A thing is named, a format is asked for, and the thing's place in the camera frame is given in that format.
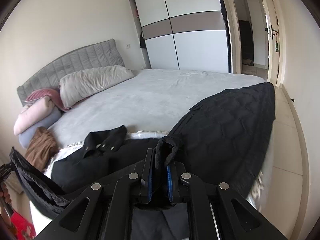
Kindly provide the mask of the person's left hand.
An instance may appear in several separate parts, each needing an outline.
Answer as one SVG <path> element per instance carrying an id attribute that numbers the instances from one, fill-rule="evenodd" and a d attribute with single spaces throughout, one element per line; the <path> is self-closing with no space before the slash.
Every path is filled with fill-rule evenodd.
<path id="1" fill-rule="evenodd" d="M 1 183 L 0 197 L 4 198 L 4 201 L 7 204 L 11 205 L 12 203 L 11 196 L 9 194 L 9 190 L 7 189 L 7 186 L 4 183 Z"/>

